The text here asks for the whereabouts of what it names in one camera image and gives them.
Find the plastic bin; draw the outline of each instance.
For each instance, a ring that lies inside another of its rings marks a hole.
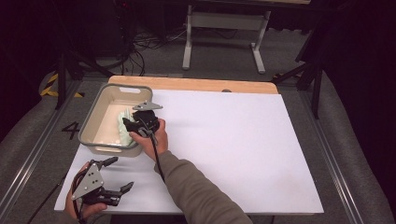
[[[138,156],[142,148],[135,142],[120,144],[118,116],[127,108],[150,102],[152,90],[145,86],[105,85],[96,96],[91,110],[78,133],[78,140],[95,154],[121,157]]]

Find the table leg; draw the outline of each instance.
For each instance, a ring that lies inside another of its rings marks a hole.
[[[265,73],[264,64],[262,63],[262,56],[260,55],[260,45],[262,44],[262,37],[265,33],[265,28],[267,27],[268,21],[270,19],[271,11],[265,12],[264,17],[262,17],[262,24],[260,25],[259,35],[255,43],[251,43],[251,49],[253,51],[254,61],[257,65],[257,70],[260,74]]]
[[[191,6],[189,6],[189,11],[187,13],[187,40],[186,48],[184,49],[183,66],[184,70],[190,69],[191,60]]]

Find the white board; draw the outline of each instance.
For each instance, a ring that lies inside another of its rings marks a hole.
[[[169,149],[192,161],[247,214],[323,213],[281,95],[155,90],[153,102],[163,106],[155,112],[166,120]],[[80,167],[107,158],[80,146],[55,210],[64,210],[65,195]],[[108,213],[180,213],[153,166],[142,152],[102,169],[106,189],[118,190],[134,181]]]

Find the black cable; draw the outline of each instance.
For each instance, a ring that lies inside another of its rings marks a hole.
[[[108,65],[103,65],[101,67],[105,68],[106,70],[111,69],[111,68],[115,68],[117,66],[120,66],[122,63],[124,63],[126,60],[128,60],[128,56],[127,55],[122,55],[122,58],[116,62],[116,63],[112,63],[112,64],[108,64]],[[96,71],[95,69],[92,69],[90,67],[84,66],[84,65],[80,65],[81,68],[86,71],[86,72],[94,72]]]
[[[232,39],[235,37],[236,33],[238,33],[238,30],[233,30],[233,34],[231,36],[225,36],[224,34],[222,34],[219,30],[214,29],[212,30],[213,33],[223,37],[224,39]]]
[[[135,48],[136,50],[142,51],[142,50],[145,50],[145,49],[155,48],[155,47],[157,47],[157,46],[160,44],[160,42],[161,42],[161,40],[160,40],[159,38],[157,38],[157,37],[154,36],[154,35],[149,34],[148,32],[143,32],[143,33],[140,33],[139,35],[136,35],[136,37],[134,38],[134,44],[135,44],[136,46],[139,46],[139,47],[142,47],[142,48],[141,48],[141,49]],[[155,44],[154,47],[151,47],[150,44],[151,44],[152,42],[158,42],[158,43]]]
[[[62,177],[61,181],[59,181],[58,184],[56,184],[56,186],[52,189],[52,191],[47,195],[46,199],[44,199],[44,201],[38,206],[38,208],[35,210],[35,212],[32,214],[32,216],[29,218],[29,220],[27,221],[27,223],[31,223],[33,221],[33,219],[35,218],[35,216],[37,215],[37,213],[40,211],[40,209],[44,206],[44,204],[47,202],[47,200],[50,198],[50,196],[53,194],[53,192],[55,192],[55,190],[62,185],[62,183],[64,182],[64,179],[66,178],[67,173],[64,174],[64,177]]]
[[[158,171],[160,172],[161,179],[163,180],[163,183],[164,183],[165,176],[163,175],[163,169],[161,168],[161,165],[160,165],[160,159],[158,157],[158,151],[157,151],[157,147],[156,147],[155,140],[154,140],[154,138],[155,138],[154,132],[147,126],[145,121],[143,121],[142,119],[139,119],[139,120],[143,123],[143,125],[145,126],[147,131],[148,130],[151,131],[149,138],[151,139],[151,144],[152,144],[152,147],[154,148],[154,155],[155,155],[155,160],[157,161]]]
[[[131,57],[131,55],[129,56],[129,59],[131,60],[131,64],[132,64],[132,65],[134,65],[134,63],[136,63],[137,66],[139,66],[139,67],[141,68],[141,71],[140,71],[139,76],[142,77],[142,76],[146,73],[146,71],[145,71],[145,66],[146,66],[146,65],[145,65],[145,60],[143,59],[142,54],[139,53],[138,51],[136,52],[136,55],[137,55],[137,56],[140,56],[140,58],[142,58],[142,65],[140,65],[139,63],[137,63],[137,62]]]
[[[131,76],[134,74],[134,63],[131,62],[132,65],[132,70],[131,70]]]
[[[155,154],[155,160],[157,161],[158,171],[160,172],[160,176],[163,179],[163,183],[164,183],[165,176],[163,175],[163,169],[161,168],[161,165],[160,165],[160,159],[158,157],[157,147],[155,146],[154,133],[152,133],[149,136],[149,138],[151,139],[152,146],[154,147],[154,154]]]
[[[138,47],[141,47],[141,49],[136,49],[138,51],[142,51],[145,49],[159,49],[175,40],[177,40],[183,33],[185,33],[186,30],[182,30],[180,34],[178,34],[176,37],[171,38],[170,40],[168,39],[169,37],[166,37],[166,41],[162,43],[161,39],[157,38],[152,38],[150,35],[147,36],[146,38],[141,38],[141,39],[134,39],[134,44]],[[151,46],[150,44],[152,42],[157,42],[154,46]]]
[[[84,176],[85,174],[87,174],[87,170],[83,170],[81,172],[79,172],[78,174],[76,174],[76,176],[73,179],[73,184],[72,184],[72,193],[74,193],[76,191],[77,186],[79,185],[79,183],[81,182],[81,177]],[[82,210],[82,205],[84,204],[84,202],[81,203],[81,207],[78,209],[77,207],[77,199],[75,199],[73,201],[73,207],[78,219],[79,223],[84,223],[84,219],[81,216],[81,210]]]
[[[123,74],[124,74],[124,65],[122,63],[122,65],[121,65],[121,75],[123,76]]]

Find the gray carpet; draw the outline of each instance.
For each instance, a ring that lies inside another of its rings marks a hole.
[[[272,75],[288,72],[298,65],[294,58],[307,38],[299,32],[273,30],[267,32],[261,48],[267,73],[259,75],[248,48],[248,44],[255,36],[256,34],[251,32],[238,32],[232,40],[224,40],[213,32],[197,31],[189,71],[181,69],[184,52],[182,40],[174,41],[159,49],[146,49],[141,53],[149,76],[268,81]],[[128,69],[128,71],[124,70],[126,74],[140,73],[136,64],[133,68],[132,64],[127,62],[125,68]],[[117,74],[121,72],[120,67],[112,71]],[[294,81],[291,78],[285,83]],[[78,127],[81,126],[99,88],[105,83],[106,78],[98,74],[89,73],[85,76],[78,88],[79,92],[85,93],[85,97],[73,98],[67,105],[45,146],[39,163],[12,206],[5,223],[26,223],[67,172],[79,142],[76,136],[70,140],[71,133],[62,132],[62,129],[73,122],[77,122]],[[279,86],[279,92],[290,113],[308,167],[315,179],[324,214],[276,217],[275,223],[351,223],[324,160],[320,141],[310,119],[310,112],[304,107],[301,94],[294,88],[283,86]],[[6,195],[15,175],[23,166],[40,134],[45,130],[55,105],[56,98],[44,96],[39,105],[33,108],[1,143],[0,177],[3,180],[0,186],[1,195]],[[362,155],[347,114],[326,76],[322,80],[319,117],[323,132],[346,178],[364,223],[394,223],[387,199]],[[53,206],[58,194],[59,189],[45,203],[32,223],[55,222],[59,214],[53,211]],[[152,218],[157,221],[151,223],[160,223],[158,217]],[[251,218],[254,223],[271,222],[271,217],[252,216]],[[94,223],[110,223],[110,219],[110,215],[99,216]],[[143,223],[137,221],[137,218],[127,217],[127,219],[128,223]]]

